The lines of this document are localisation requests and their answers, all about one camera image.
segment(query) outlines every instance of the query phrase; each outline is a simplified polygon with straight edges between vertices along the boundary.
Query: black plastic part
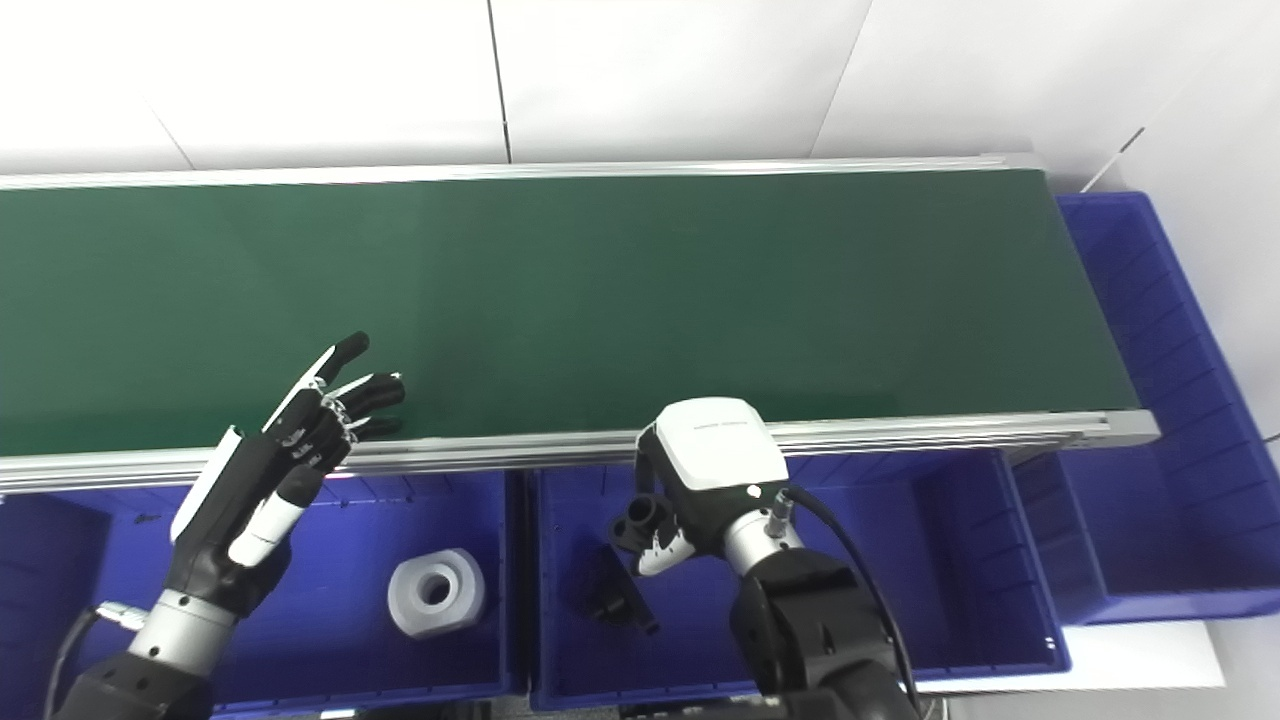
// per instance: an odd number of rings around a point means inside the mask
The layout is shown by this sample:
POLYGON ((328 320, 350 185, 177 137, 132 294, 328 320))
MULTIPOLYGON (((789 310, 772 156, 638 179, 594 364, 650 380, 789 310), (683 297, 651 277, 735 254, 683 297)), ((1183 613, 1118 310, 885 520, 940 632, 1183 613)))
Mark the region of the black plastic part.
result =
POLYGON ((735 520, 768 507, 787 480, 756 483, 759 497, 749 492, 749 486, 721 489, 691 491, 680 480, 667 448, 650 425, 637 441, 636 488, 653 488, 653 479, 662 483, 663 493, 671 501, 678 529, 699 555, 721 555, 724 533, 735 520))
POLYGON ((896 657, 899 676, 902 680, 902 685, 906 688, 906 697, 911 701, 911 705, 919 711, 920 708, 920 696, 915 689, 915 679, 911 676, 911 657, 906 651, 906 644, 902 641, 902 630, 897 625, 897 620, 893 619, 893 614, 890 611, 888 605, 884 601, 884 596, 881 594, 879 587, 876 584, 874 578, 872 578, 870 568, 867 565, 867 559, 863 557, 861 551, 858 550, 858 543, 854 538, 849 536, 844 527, 840 524, 840 519, 836 514, 827 507, 827 503, 818 500, 812 492, 804 489, 803 487, 791 486, 786 489, 787 495, 795 500, 797 505, 806 507, 810 512, 818 516, 819 520, 832 533, 840 539, 840 544, 844 546, 845 552, 849 553, 849 559, 854 561, 854 566, 858 568, 858 575, 861 584, 867 588, 867 593, 870 596, 872 602, 879 609, 881 620, 884 623, 884 632, 890 637, 890 642, 893 643, 893 653, 896 657))
POLYGON ((351 333, 334 343, 333 355, 329 356, 329 360, 324 365, 320 365, 320 369, 316 370, 316 377, 325 383, 332 383, 338 377, 338 373, 342 372, 343 365, 360 357, 366 350, 369 350, 369 334, 361 331, 351 333))
POLYGON ((280 542, 256 568, 232 562, 227 548, 292 466, 288 452, 265 436, 243 438, 174 542, 164 587, 247 618, 280 582, 289 544, 280 542))
POLYGON ((302 439, 288 450, 294 461, 319 466, 320 461, 333 455, 335 450, 346 447, 348 452, 351 451, 351 446, 346 445, 344 433, 338 415, 324 410, 302 439))
POLYGON ((657 633, 658 620, 613 548, 600 546, 599 559, 599 579, 588 598, 591 619, 611 625, 635 625, 646 635, 657 633))
POLYGON ((209 682, 120 652, 78 678, 55 720, 205 720, 214 711, 209 682))
POLYGON ((357 420, 374 410, 390 407, 404 400, 404 382, 393 373, 374 373, 366 382, 335 397, 357 420))
POLYGON ((855 720, 919 720, 897 675, 876 661, 865 661, 833 673, 823 683, 851 711, 855 720))
POLYGON ((827 688, 790 692, 781 697, 790 720, 855 720, 861 717, 827 688))
POLYGON ((876 601, 847 565, 813 550, 778 552, 751 568, 730 626, 765 694, 823 687, 864 662, 897 676, 876 601))
POLYGON ((660 495, 637 495, 609 523, 609 541, 625 552, 641 553, 653 547, 653 536, 669 542, 677 530, 671 501, 660 495))
POLYGON ((292 447, 302 438, 306 429, 312 427, 320 418, 319 414, 324 411, 320 407, 323 397, 317 389, 301 389, 293 393, 284 410, 280 411, 275 420, 271 420, 271 424, 268 425, 262 434, 284 447, 292 447))
POLYGON ((316 457, 315 469, 328 475, 351 455, 351 443, 346 438, 329 446, 329 451, 316 457))
POLYGON ((289 474, 284 475, 275 493, 289 505, 308 507, 316 496, 320 495, 320 486, 324 484, 324 473, 308 465, 296 465, 289 474))

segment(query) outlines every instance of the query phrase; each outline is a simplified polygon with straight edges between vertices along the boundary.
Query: robot finger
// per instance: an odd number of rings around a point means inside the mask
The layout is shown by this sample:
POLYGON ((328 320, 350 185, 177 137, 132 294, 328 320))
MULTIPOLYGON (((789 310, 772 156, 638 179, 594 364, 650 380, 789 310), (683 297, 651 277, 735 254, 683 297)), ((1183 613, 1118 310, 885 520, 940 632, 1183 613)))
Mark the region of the robot finger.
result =
POLYGON ((320 492, 323 482, 324 473, 294 465, 228 546, 227 557, 244 568, 259 566, 288 538, 298 518, 320 492))
POLYGON ((308 374, 329 384, 342 372, 343 365, 360 357, 366 350, 369 350, 369 336, 357 331, 332 345, 311 366, 308 374))
POLYGON ((307 368, 307 372, 302 373, 298 382, 293 383, 289 392, 284 395, 284 400, 280 401, 280 405, 278 405, 275 411, 271 413, 271 416, 268 418, 266 424, 262 425, 262 432, 265 433, 271 428, 275 420, 284 413, 285 407, 289 406, 296 396, 310 395, 312 392, 319 393, 321 388, 332 383, 333 379, 338 377, 338 372, 342 370, 343 365, 355 360, 367 348, 369 336, 362 332, 353 333, 338 341, 335 345, 330 345, 329 348, 320 355, 320 359, 312 363, 311 366, 307 368))
POLYGON ((319 455, 314 468, 328 475, 329 473, 333 473, 343 460, 346 460, 347 454, 349 452, 351 436, 348 434, 343 439, 329 445, 326 451, 319 455))
POLYGON ((404 383, 399 373, 374 373, 342 386, 325 398, 338 402, 348 418, 358 420, 404 400, 404 383))
POLYGON ((356 439, 370 439, 381 436, 398 433, 404 425, 399 418, 361 418, 347 425, 356 439))

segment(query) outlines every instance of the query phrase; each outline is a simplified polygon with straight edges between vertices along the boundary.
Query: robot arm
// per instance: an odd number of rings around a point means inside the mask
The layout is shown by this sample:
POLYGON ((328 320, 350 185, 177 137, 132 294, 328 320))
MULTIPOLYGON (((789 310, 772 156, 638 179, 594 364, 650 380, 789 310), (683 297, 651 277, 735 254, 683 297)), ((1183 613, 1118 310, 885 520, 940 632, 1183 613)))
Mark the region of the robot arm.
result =
POLYGON ((664 409, 637 441, 636 492, 609 527, 614 546, 635 555, 635 574, 714 555, 740 578, 730 624, 756 687, 777 696, 745 715, 919 717, 905 647, 858 548, 829 510, 788 486, 750 405, 708 397, 664 409), (856 573, 804 547, 794 502, 832 527, 856 573))
POLYGON ((367 347, 365 333, 329 347, 261 430, 232 427, 223 434, 174 516, 160 598, 136 620, 141 629, 125 652, 77 678, 58 720, 209 717, 209 676, 237 623, 284 574, 289 532, 324 477, 361 439, 399 427, 369 415, 403 400, 398 374, 365 375, 324 392, 367 347))

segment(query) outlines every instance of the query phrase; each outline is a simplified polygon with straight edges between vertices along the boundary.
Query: blue storage bin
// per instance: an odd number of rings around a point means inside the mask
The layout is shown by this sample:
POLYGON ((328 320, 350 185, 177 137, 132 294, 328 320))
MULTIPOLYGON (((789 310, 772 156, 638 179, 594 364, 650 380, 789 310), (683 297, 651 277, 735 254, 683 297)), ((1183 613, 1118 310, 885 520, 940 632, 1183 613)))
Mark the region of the blue storage bin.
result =
MULTIPOLYGON (((516 688, 508 507, 503 473, 325 483, 293 533, 279 587, 237 628, 214 676, 218 715, 259 717, 503 694, 516 688), (479 624, 413 641, 387 610, 401 561, 463 547, 489 592, 479 624)), ((169 523, 186 488, 19 495, 0 505, 0 719, 40 716, 58 644, 91 602, 151 607, 169 562, 169 523)), ((124 650, 99 623, 70 674, 124 650)))
MULTIPOLYGON (((906 638, 915 676, 1050 673, 1069 666, 1009 466, 995 451, 792 457, 792 479, 863 548, 906 638)), ((730 633, 739 582, 698 557, 636 583, 662 629, 589 619, 585 577, 634 492, 628 466, 544 470, 538 509, 539 653, 531 703, 562 710, 755 692, 730 633)), ((809 547, 845 557, 803 510, 809 547)))
POLYGON ((1016 469, 1064 621, 1280 609, 1280 483, 1149 200, 1059 199, 1144 407, 1164 437, 1016 469))

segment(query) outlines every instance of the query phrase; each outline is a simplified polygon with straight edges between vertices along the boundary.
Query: white cylindrical part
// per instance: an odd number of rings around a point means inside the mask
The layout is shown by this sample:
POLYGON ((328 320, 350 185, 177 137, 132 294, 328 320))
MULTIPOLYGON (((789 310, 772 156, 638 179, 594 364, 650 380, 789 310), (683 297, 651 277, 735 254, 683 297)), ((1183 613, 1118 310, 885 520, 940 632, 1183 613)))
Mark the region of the white cylindrical part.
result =
POLYGON ((739 575, 745 575, 756 562, 774 552, 804 547, 791 523, 783 525, 778 537, 769 537, 769 518, 768 512, 748 512, 733 520, 724 533, 724 560, 728 560, 739 575))
POLYGON ((237 565, 256 568, 293 529, 303 511, 306 507, 298 507, 273 492, 253 511, 244 532, 232 541, 227 557, 237 565))
POLYGON ((207 678, 236 629, 236 615, 197 597, 166 589, 133 635, 129 653, 207 678))

